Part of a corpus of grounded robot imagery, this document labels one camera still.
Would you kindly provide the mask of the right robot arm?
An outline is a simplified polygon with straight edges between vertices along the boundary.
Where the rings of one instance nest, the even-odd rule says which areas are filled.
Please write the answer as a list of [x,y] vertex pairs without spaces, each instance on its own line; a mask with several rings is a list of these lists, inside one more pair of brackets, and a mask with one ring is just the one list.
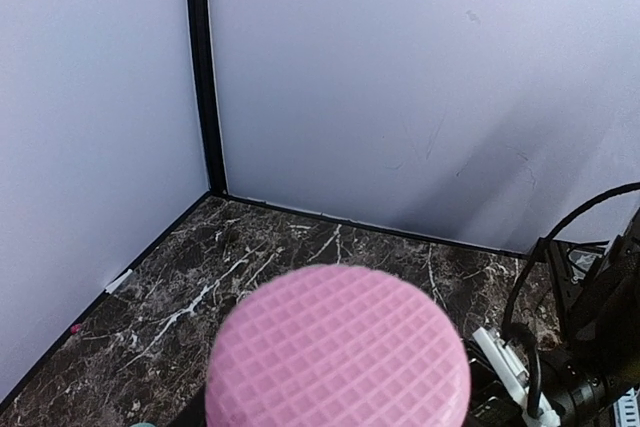
[[639,216],[603,251],[553,241],[560,345],[541,354],[542,392],[563,426],[588,426],[639,385]]

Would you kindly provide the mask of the left black frame post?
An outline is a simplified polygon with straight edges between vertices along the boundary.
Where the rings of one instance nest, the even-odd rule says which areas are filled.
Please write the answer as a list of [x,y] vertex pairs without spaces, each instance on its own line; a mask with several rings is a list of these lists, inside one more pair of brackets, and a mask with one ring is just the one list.
[[208,0],[187,0],[189,37],[201,135],[209,190],[216,196],[227,196]]

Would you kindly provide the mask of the pink toy microphone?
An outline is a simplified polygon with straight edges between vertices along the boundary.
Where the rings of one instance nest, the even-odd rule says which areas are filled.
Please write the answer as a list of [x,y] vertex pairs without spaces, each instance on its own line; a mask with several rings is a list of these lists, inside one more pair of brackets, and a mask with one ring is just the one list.
[[211,351],[210,426],[460,426],[463,342],[422,290],[367,267],[314,265],[235,306]]

